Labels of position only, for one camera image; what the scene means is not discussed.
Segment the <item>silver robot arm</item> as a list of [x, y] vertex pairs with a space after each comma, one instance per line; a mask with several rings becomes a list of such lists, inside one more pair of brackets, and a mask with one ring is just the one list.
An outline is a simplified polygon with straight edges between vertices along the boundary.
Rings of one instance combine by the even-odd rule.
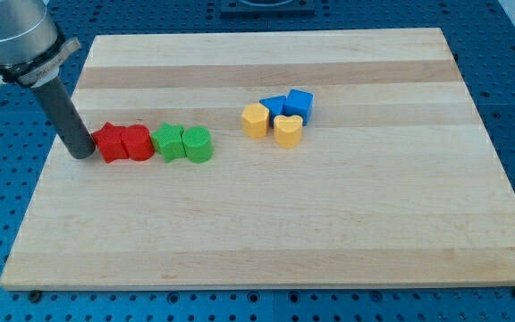
[[0, 0], [0, 81], [40, 87], [81, 49], [66, 38], [44, 0]]

